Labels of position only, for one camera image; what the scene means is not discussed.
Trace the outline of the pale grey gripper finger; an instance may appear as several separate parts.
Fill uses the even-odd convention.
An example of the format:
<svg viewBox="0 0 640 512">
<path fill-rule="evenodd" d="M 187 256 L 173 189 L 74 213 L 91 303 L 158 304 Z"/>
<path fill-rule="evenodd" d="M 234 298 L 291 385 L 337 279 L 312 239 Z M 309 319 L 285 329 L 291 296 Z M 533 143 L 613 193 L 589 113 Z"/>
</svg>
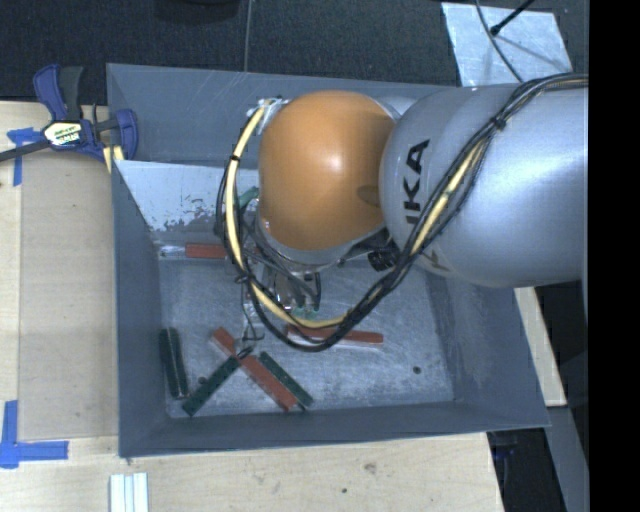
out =
<svg viewBox="0 0 640 512">
<path fill-rule="evenodd" d="M 242 295 L 243 330 L 241 346 L 243 350 L 252 350 L 256 345 L 255 311 L 253 302 L 247 293 Z"/>
</svg>

